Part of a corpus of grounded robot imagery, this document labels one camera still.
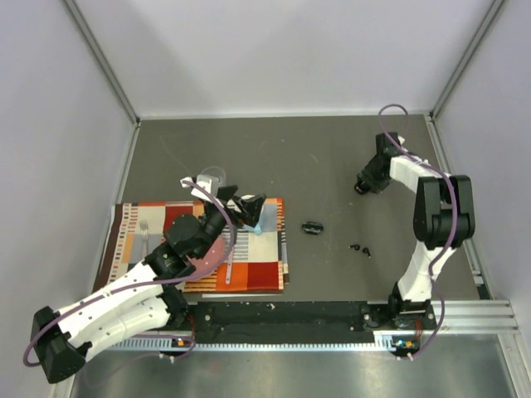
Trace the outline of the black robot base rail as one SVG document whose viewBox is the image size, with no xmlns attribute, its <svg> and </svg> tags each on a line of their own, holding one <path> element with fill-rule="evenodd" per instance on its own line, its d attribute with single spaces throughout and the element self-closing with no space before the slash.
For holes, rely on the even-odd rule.
<svg viewBox="0 0 531 398">
<path fill-rule="evenodd" d="M 197 342 L 361 342 L 373 332 L 359 301 L 200 302 L 189 310 Z"/>
</svg>

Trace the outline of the black taped earbud charging case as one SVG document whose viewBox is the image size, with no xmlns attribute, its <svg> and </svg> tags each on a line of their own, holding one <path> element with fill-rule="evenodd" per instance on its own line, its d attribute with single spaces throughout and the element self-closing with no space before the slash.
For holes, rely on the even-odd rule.
<svg viewBox="0 0 531 398">
<path fill-rule="evenodd" d="M 320 235 L 324 232 L 324 226 L 316 221 L 306 221 L 302 223 L 301 230 L 308 235 Z"/>
</svg>

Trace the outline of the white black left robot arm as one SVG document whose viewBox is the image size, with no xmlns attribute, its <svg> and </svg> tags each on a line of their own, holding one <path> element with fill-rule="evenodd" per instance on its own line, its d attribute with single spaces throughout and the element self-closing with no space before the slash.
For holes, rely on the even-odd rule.
<svg viewBox="0 0 531 398">
<path fill-rule="evenodd" d="M 193 262 L 208 254 L 223 230 L 234 245 L 238 229 L 257 226 L 266 195 L 239 197 L 236 185 L 214 187 L 204 175 L 185 177 L 181 184 L 202 202 L 203 213 L 176 216 L 163 242 L 114 282 L 69 306 L 36 311 L 24 366 L 41 368 L 56 384 L 129 337 L 186 323 L 188 303 L 178 284 L 207 275 Z"/>
</svg>

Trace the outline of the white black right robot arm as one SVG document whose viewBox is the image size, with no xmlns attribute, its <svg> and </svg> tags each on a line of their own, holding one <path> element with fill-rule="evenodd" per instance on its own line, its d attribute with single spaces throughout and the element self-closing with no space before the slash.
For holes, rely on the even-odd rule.
<svg viewBox="0 0 531 398">
<path fill-rule="evenodd" d="M 397 133 L 380 133 L 376 153 L 358 173 L 356 193 L 379 194 L 392 182 L 415 194 L 412 227 L 416 246 L 387 305 L 362 307 L 370 328 L 392 324 L 406 328 L 429 315 L 436 280 L 446 261 L 475 233 L 472 184 L 465 175 L 450 175 L 408 152 Z"/>
</svg>

